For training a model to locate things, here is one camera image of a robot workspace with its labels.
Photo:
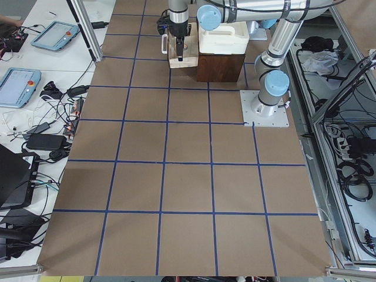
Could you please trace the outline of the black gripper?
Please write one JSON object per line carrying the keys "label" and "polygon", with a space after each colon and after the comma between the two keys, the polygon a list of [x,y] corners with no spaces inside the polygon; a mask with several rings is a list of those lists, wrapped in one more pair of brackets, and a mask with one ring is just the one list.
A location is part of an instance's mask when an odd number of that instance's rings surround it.
{"label": "black gripper", "polygon": [[160,35],[165,33],[165,30],[176,37],[176,55],[179,62],[183,61],[183,46],[184,37],[190,35],[191,27],[188,21],[184,23],[174,23],[170,20],[169,16],[161,16],[157,21],[157,31]]}

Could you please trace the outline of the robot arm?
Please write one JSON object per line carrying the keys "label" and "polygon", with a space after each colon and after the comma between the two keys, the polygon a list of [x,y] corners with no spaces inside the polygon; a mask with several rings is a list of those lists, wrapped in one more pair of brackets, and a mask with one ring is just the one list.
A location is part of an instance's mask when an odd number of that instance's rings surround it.
{"label": "robot arm", "polygon": [[287,92],[290,81],[280,70],[293,40],[303,22],[323,14],[339,1],[169,1],[157,20],[157,30],[169,31],[175,39],[177,58],[183,60],[185,37],[190,35],[189,5],[197,5],[196,19],[204,31],[214,31],[221,24],[257,23],[261,29],[276,27],[268,48],[255,61],[261,83],[258,96],[252,101],[254,112],[270,116]]}

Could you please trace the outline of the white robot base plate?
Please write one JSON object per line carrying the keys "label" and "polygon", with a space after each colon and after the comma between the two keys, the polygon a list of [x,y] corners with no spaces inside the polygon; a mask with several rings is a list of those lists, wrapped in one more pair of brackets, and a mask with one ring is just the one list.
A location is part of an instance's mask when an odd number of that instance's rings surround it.
{"label": "white robot base plate", "polygon": [[274,106],[266,106],[259,101],[259,90],[241,90],[240,101],[245,126],[289,127],[283,98]]}

